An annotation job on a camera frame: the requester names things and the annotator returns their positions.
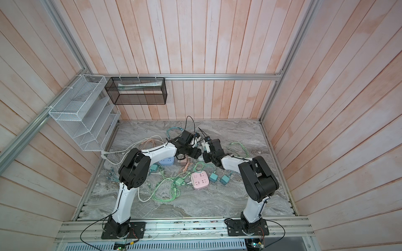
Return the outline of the pink power strip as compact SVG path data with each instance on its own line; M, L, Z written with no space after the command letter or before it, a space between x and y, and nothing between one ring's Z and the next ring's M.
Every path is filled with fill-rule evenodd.
M195 190L200 190L208 187L209 178L207 173L202 170L201 172L194 172L191 174L191 182Z

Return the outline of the blue power strip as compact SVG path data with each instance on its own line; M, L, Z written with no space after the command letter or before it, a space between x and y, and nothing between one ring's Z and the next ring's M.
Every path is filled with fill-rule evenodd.
M174 161L175 161L175 157L169 157L169 158L165 158L165 159L159 161L158 163L161 166L172 166L174 164Z

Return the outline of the light green charger plug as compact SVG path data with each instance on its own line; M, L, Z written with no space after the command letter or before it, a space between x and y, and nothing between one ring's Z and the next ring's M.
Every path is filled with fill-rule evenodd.
M182 177L177 177L177 178L174 180L174 184L175 184L177 187L181 187L181 186L186 185L186 182L185 182L185 180L184 180Z

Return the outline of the teal green charger plug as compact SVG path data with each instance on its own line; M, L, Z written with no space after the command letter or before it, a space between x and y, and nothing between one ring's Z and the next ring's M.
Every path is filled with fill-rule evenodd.
M158 170L159 170L159 166L156 165L156 164L153 164L153 165L151 165L150 168L149 168L149 173L157 173Z

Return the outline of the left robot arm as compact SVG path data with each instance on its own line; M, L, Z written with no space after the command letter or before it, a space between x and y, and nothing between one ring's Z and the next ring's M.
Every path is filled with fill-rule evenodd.
M199 133L184 130L179 136L160 146L147 150L132 148L122 160L118 170L118 199L106 226L119 238L125 237L129 232L130 211L134 197L137 189L145 182L150 166L166 158L178 158L180 155L197 159L202 153L198 148L200 141Z

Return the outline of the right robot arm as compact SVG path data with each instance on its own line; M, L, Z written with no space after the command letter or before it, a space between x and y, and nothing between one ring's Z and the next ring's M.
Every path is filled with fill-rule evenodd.
M246 234L263 229L266 224L261 213L266 202L279 189L279 182L265 159L261 156L241 158L224 152L219 139L206 138L203 144L203 159L216 167L230 170L241 175L244 187L249 196L245 209L228 227L241 229Z

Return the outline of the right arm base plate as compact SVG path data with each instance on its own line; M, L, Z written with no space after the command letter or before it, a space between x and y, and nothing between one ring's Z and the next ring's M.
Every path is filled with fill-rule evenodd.
M246 219L234 220L232 218L224 219L227 226L229 236L244 236L244 235L269 235L267 221L260 219L255 223L249 223Z

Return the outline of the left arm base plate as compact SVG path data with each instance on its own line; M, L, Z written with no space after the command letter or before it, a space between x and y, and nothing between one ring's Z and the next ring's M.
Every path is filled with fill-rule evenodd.
M125 222L118 224L114 221L105 224L101 239L141 239L146 229L145 222Z

